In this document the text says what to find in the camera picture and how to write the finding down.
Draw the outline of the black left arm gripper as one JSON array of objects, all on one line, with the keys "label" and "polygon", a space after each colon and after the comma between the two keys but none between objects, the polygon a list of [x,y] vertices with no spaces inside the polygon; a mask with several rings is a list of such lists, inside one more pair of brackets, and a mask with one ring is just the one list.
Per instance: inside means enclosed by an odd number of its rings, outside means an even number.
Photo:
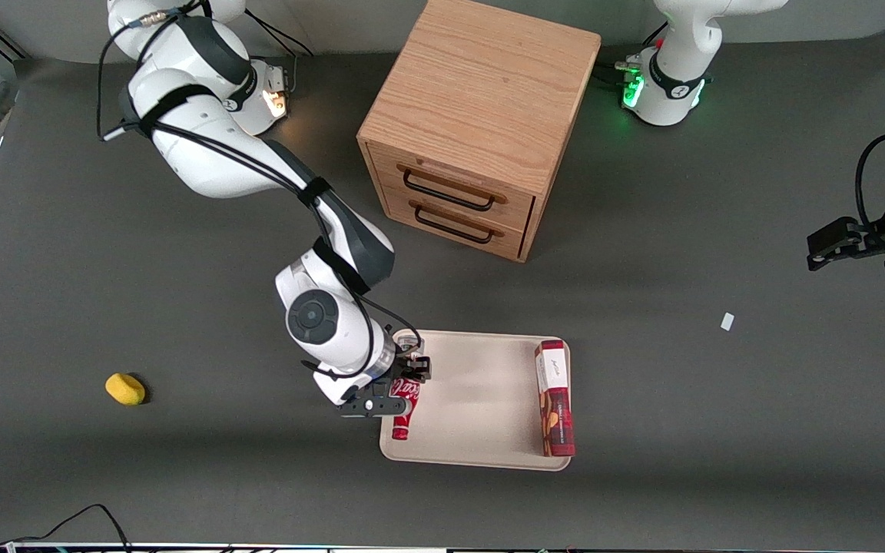
[{"label": "black left arm gripper", "polygon": [[885,255],[885,211],[878,220],[870,220],[864,202],[856,202],[856,208],[863,231],[860,232],[856,218],[839,217],[807,236],[809,272],[817,272],[829,263],[849,258],[843,249],[851,247],[855,250],[861,241],[863,248],[858,250],[857,260]]}]

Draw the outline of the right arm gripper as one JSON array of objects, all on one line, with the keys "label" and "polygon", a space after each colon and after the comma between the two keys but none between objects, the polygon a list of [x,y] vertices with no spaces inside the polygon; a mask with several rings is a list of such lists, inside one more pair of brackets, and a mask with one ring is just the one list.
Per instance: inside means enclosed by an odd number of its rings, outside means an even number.
[{"label": "right arm gripper", "polygon": [[413,402],[390,395],[396,380],[427,382],[432,377],[431,358],[421,349],[398,350],[394,356],[377,356],[366,362],[361,357],[346,366],[322,362],[315,370],[320,391],[344,418],[407,416]]}]

